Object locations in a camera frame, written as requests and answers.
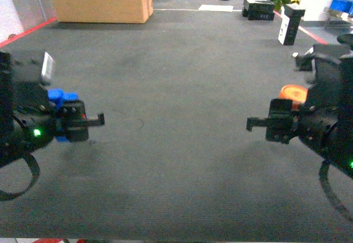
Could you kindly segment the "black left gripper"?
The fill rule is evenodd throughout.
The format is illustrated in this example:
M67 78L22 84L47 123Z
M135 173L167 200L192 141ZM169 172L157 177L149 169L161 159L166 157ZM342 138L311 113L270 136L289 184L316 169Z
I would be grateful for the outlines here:
M84 126L105 125L104 113L89 119L85 114L84 102L79 99L64 101L56 113L58 142L82 142L89 138L88 128Z

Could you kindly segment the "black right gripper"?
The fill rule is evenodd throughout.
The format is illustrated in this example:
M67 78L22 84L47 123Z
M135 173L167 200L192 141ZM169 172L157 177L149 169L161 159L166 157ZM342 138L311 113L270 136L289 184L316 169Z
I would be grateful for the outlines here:
M248 117L246 130L252 131L253 127L266 129L265 139L271 142L289 144L297 136L294 126L293 100L275 98L270 102L268 118Z

